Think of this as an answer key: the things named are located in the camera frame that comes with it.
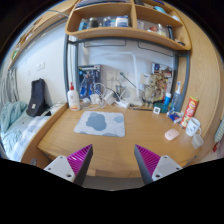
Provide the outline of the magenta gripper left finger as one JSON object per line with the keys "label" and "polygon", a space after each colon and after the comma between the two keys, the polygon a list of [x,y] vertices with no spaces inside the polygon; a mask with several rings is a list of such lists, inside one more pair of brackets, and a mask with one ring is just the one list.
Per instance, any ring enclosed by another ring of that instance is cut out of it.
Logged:
{"label": "magenta gripper left finger", "polygon": [[93,147],[92,145],[87,145],[67,157],[58,156],[44,170],[78,186],[82,186],[92,156]]}

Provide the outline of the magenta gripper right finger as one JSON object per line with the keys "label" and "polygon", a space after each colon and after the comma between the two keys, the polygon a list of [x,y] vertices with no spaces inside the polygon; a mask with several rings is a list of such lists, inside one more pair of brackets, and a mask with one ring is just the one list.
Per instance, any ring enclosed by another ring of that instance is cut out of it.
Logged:
{"label": "magenta gripper right finger", "polygon": [[168,155],[159,156],[140,145],[135,145],[134,155],[145,185],[182,169]]}

